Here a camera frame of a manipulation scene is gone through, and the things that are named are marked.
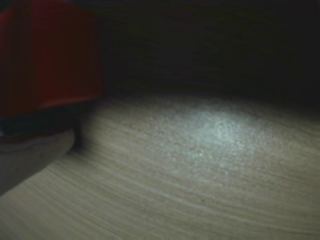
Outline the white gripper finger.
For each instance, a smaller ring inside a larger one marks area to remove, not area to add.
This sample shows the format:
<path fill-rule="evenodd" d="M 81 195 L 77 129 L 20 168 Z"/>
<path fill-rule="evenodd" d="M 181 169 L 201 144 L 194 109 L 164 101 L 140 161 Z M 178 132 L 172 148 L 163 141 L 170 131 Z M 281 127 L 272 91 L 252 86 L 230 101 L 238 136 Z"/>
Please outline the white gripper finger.
<path fill-rule="evenodd" d="M 1 135 L 0 194 L 66 155 L 74 143 L 73 129 Z"/>

